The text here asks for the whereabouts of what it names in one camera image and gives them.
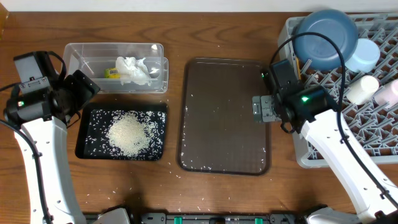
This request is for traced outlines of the yellow snack wrapper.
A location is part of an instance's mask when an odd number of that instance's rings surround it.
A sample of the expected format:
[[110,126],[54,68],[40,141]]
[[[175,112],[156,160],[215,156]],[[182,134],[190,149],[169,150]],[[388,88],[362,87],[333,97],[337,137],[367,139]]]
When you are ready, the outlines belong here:
[[107,68],[104,71],[104,77],[108,79],[120,79],[121,74],[119,73],[117,68]]

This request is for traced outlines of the dark blue plate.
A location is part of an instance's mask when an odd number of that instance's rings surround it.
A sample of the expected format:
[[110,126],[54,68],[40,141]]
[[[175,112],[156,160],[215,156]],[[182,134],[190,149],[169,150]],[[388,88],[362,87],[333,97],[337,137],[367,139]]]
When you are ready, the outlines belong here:
[[311,61],[314,70],[333,70],[341,66],[335,48],[318,33],[332,40],[339,48],[344,61],[354,54],[358,44],[358,28],[345,13],[326,9],[311,13],[296,28],[294,34],[306,32],[307,35],[293,41],[294,52],[303,63]]

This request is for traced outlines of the white tissue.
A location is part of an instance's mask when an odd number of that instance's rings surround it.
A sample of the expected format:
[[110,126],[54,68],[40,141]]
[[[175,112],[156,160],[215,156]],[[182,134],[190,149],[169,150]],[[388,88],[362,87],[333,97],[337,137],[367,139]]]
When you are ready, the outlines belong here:
[[135,83],[138,85],[146,85],[149,83],[151,77],[144,60],[136,59],[135,57],[118,57],[116,59],[115,68],[120,74],[121,84]]

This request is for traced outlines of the white plastic cup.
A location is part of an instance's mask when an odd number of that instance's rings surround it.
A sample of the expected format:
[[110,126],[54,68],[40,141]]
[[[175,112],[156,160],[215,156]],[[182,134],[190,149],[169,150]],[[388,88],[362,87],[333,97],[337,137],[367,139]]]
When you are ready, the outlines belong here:
[[355,105],[363,105],[378,89],[378,80],[373,76],[365,75],[349,86],[346,97]]

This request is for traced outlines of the light blue bowl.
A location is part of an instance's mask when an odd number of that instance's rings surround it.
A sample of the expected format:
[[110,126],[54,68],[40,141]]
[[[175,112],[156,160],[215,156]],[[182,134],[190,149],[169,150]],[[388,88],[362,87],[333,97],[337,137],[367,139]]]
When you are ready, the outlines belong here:
[[358,39],[356,49],[349,60],[345,62],[346,68],[352,72],[368,73],[377,64],[381,52],[378,45],[369,39]]

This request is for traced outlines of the pink plastic cup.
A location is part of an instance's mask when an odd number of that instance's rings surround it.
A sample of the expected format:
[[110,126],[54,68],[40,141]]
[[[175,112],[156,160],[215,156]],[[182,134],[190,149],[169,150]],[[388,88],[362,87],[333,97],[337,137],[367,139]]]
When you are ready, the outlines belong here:
[[384,85],[383,88],[375,94],[375,102],[378,105],[385,105],[386,109],[397,104],[397,85],[398,80],[391,81]]

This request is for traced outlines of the wooden chopstick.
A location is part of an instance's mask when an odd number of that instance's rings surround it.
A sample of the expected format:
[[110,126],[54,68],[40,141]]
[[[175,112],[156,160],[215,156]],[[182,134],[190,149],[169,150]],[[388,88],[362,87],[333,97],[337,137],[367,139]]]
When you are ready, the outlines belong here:
[[300,60],[298,59],[298,57],[295,58],[295,63],[296,63],[296,67],[297,67],[298,79],[301,80]]

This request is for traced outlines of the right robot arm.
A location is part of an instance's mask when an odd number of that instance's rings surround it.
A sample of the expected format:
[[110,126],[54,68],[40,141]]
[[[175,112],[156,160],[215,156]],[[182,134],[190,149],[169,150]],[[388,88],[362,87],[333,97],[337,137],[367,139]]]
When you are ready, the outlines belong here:
[[252,99],[255,119],[281,121],[315,147],[336,175],[355,214],[326,205],[298,217],[299,223],[397,223],[397,186],[373,162],[339,113],[338,104],[320,85],[305,88],[288,60],[260,71],[269,95]]

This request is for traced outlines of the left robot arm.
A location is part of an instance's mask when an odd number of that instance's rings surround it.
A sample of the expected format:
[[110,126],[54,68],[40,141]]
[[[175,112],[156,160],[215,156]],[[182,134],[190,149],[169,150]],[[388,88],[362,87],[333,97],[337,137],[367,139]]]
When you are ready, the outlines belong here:
[[67,128],[100,88],[82,71],[56,71],[53,51],[14,57],[19,83],[8,85],[10,98],[1,124],[14,132],[27,177],[31,223],[130,223],[124,207],[99,215],[83,214],[77,202],[67,156]]

